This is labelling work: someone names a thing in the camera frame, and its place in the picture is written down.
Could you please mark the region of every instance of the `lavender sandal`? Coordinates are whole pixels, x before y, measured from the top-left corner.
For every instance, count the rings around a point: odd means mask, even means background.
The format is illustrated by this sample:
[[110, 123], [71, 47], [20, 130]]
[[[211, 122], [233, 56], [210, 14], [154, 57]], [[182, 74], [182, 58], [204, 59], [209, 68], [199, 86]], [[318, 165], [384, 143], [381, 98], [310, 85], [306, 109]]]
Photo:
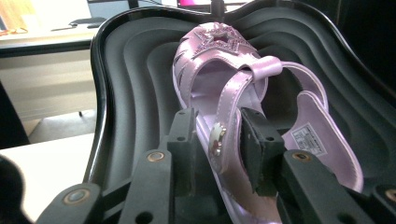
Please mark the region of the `lavender sandal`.
[[173, 79], [183, 108], [198, 110], [197, 133], [209, 159], [233, 223], [280, 222], [276, 197], [252, 193], [241, 163], [241, 113], [262, 112], [268, 77], [289, 69], [303, 87], [297, 97], [298, 117], [282, 137], [286, 149], [307, 150], [337, 176], [340, 184], [360, 191], [358, 160], [328, 111], [318, 78], [297, 63], [263, 57], [231, 26], [211, 22], [187, 33], [174, 60]]

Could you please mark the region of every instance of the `sandal label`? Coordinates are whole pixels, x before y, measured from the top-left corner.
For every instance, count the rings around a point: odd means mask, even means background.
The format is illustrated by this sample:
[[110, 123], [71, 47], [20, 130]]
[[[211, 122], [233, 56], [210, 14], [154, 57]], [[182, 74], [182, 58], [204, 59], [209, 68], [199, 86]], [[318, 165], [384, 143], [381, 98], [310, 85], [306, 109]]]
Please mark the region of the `sandal label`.
[[296, 129], [291, 135], [300, 150], [309, 151], [317, 157], [327, 154], [326, 148], [324, 148], [310, 123]]

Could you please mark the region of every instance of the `pink object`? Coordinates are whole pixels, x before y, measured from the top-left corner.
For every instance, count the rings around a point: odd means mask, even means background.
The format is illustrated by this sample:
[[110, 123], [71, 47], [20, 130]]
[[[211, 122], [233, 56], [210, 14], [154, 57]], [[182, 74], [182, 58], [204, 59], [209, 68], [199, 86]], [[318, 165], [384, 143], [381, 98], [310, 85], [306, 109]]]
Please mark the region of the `pink object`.
[[298, 117], [282, 137], [286, 149], [307, 150], [337, 176], [360, 191], [358, 160], [329, 115], [326, 92], [308, 68], [278, 58], [260, 58], [232, 27], [210, 22], [187, 33], [174, 60], [174, 85], [183, 106], [198, 111], [197, 133], [209, 159], [221, 196], [233, 223], [277, 223], [275, 197], [251, 191], [241, 163], [240, 107], [261, 113], [268, 79], [289, 69], [303, 87], [297, 97]]

